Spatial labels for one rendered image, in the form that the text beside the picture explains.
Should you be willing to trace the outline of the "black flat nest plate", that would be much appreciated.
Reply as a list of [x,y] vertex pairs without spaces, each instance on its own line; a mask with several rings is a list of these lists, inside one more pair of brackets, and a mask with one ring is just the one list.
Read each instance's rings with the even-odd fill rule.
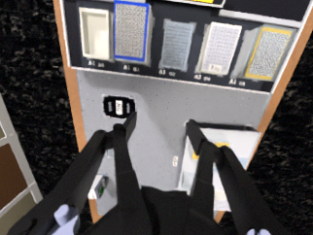
[[102,105],[105,118],[127,119],[136,112],[136,97],[102,94]]

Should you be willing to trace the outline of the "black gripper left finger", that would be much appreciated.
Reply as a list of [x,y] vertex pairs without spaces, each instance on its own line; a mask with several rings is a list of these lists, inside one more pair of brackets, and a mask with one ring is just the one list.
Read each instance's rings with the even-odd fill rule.
[[114,124],[110,132],[96,130],[55,188],[20,218],[7,235],[76,235],[80,227],[79,215],[106,150],[111,149],[114,149],[122,235],[153,235],[127,147],[136,121],[137,112],[132,112],[123,124]]

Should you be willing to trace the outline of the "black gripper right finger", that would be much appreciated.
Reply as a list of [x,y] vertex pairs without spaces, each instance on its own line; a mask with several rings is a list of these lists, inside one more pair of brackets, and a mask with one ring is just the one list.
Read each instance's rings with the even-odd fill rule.
[[183,235],[215,235],[214,163],[239,235],[291,235],[273,215],[230,147],[217,147],[191,118],[187,134],[195,156],[199,158]]

